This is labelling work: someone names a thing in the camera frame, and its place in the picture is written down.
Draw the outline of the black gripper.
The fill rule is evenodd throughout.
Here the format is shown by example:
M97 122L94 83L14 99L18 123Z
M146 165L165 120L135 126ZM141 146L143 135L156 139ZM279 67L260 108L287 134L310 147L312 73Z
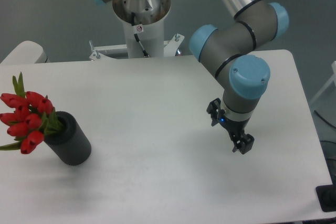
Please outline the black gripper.
M254 143L254 137L250 134L245 133L245 127L249 121L246 119L244 121L233 121L229 119L227 113L220 109L221 100L216 98L211 101L206 109L206 112L211 117L211 126L215 126L219 123L223 128L225 128L231 140L234 143L233 152L239 151L241 154L246 154L252 149Z

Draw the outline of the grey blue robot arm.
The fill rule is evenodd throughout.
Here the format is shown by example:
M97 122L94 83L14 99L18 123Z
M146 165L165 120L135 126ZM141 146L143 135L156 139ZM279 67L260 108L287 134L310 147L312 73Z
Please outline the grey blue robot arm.
M171 0L94 0L112 4L122 21L129 58L163 57L163 21ZM286 9L264 0L222 0L234 24L219 30L213 25L200 27L190 38L189 49L223 87L222 98L211 101L207 113L212 124L225 128L233 150L251 150L254 138L245 133L251 115L270 79L268 64L252 52L281 36L289 26Z

